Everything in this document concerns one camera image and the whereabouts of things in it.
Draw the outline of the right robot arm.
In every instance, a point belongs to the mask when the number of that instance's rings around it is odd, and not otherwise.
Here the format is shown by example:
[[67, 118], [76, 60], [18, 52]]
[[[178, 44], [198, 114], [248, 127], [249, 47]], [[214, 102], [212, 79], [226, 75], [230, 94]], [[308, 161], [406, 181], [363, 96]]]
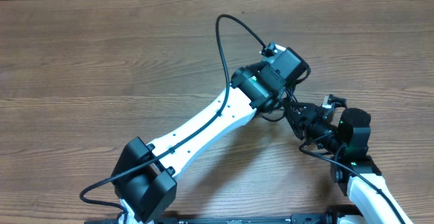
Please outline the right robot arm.
[[348, 107], [346, 99], [332, 94], [322, 105], [286, 98], [282, 106], [291, 129], [302, 141], [300, 151], [329, 162], [332, 180], [354, 204], [348, 212], [334, 212], [333, 223], [410, 223], [368, 155], [369, 113]]

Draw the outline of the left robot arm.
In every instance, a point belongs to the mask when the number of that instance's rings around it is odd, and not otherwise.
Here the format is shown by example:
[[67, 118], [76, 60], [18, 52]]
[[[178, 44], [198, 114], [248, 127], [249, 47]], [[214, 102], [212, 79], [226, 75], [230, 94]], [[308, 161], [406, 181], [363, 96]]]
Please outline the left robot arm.
[[309, 65], [277, 45], [260, 62], [237, 69], [229, 88], [173, 132], [150, 143], [132, 139], [112, 175], [124, 211], [118, 223], [151, 223], [175, 199], [180, 175], [219, 138], [246, 125], [257, 113], [277, 110], [286, 89], [307, 77]]

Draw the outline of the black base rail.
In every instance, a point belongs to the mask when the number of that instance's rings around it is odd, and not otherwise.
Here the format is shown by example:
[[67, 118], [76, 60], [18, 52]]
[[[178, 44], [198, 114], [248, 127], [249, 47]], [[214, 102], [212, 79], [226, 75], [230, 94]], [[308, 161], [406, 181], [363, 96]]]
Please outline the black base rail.
[[334, 217], [330, 213], [297, 213], [290, 217], [254, 217], [254, 218], [203, 218], [177, 219], [160, 218], [151, 221], [153, 224], [362, 224], [366, 220], [360, 215]]

